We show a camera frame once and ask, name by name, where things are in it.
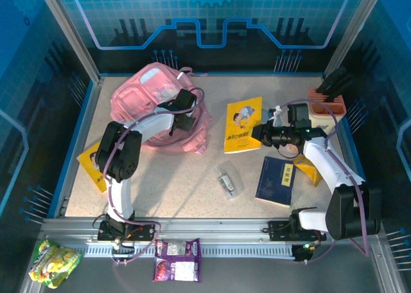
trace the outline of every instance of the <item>speckled table surface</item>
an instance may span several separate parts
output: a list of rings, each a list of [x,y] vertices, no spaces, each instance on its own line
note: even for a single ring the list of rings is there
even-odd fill
[[[126,77],[104,80],[86,147],[101,138],[111,121],[110,98],[126,80]],[[295,208],[317,206],[326,209],[331,198],[326,183],[321,181],[314,187],[299,171],[295,176],[290,208],[254,198],[264,157],[281,158],[274,148],[263,146],[239,154],[223,153],[228,103],[262,96],[263,108],[267,109],[304,97],[308,89],[321,84],[319,77],[208,76],[193,78],[193,81],[205,91],[207,108],[213,116],[207,151],[204,155],[164,155],[142,147],[139,166],[132,177],[132,202],[137,217],[280,218],[288,217]],[[337,136],[331,142],[341,155]],[[243,191],[233,200],[226,199],[214,172],[222,163],[228,163],[236,170],[238,176],[233,182],[243,185]],[[100,193],[79,166],[66,216],[93,217],[106,208],[107,194]]]

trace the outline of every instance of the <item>purple snack bag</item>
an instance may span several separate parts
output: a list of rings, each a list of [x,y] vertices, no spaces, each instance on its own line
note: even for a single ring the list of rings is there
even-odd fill
[[[156,258],[153,281],[200,282],[200,264],[199,256]]]
[[[169,256],[201,256],[200,239],[185,240],[156,240],[155,256],[165,258]]]
[[[156,240],[153,281],[200,282],[200,239]]]

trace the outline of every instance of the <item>pen holder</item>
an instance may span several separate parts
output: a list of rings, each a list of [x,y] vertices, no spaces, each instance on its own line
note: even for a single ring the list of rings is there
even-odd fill
[[[316,100],[326,105],[334,113],[337,122],[339,122],[347,113],[344,100],[340,95],[334,99],[334,102],[324,102],[327,97],[326,95],[317,93],[316,89],[310,89],[308,91],[308,99]],[[310,102],[308,104],[308,115],[311,120],[311,127],[320,127],[326,134],[329,134],[335,129],[333,117],[322,106]]]

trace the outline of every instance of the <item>yellow book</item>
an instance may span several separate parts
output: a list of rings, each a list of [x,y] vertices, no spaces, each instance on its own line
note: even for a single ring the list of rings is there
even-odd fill
[[[94,157],[96,156],[100,142],[97,142],[92,147],[78,156],[78,162],[83,166],[84,170],[89,174],[92,181],[95,183],[101,193],[107,190],[103,174],[98,170]]]
[[[261,147],[261,142],[252,138],[251,134],[252,128],[261,124],[262,107],[262,97],[228,104],[224,153],[240,153]]]

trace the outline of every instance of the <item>snack package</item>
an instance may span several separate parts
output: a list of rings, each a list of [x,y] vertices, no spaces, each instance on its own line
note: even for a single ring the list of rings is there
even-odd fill
[[[156,258],[153,281],[200,282],[200,262],[201,258],[199,256]]]
[[[55,289],[70,275],[82,258],[83,253],[80,251],[44,240],[34,248],[34,261],[28,274],[31,280]]]
[[[185,240],[156,240],[155,256],[167,258],[168,256],[201,256],[200,239]]]
[[[200,239],[157,240],[153,281],[200,282]]]
[[[300,156],[294,159],[294,165],[303,171],[313,181],[314,186],[317,187],[322,180],[322,176],[314,164],[306,158],[306,156]]]

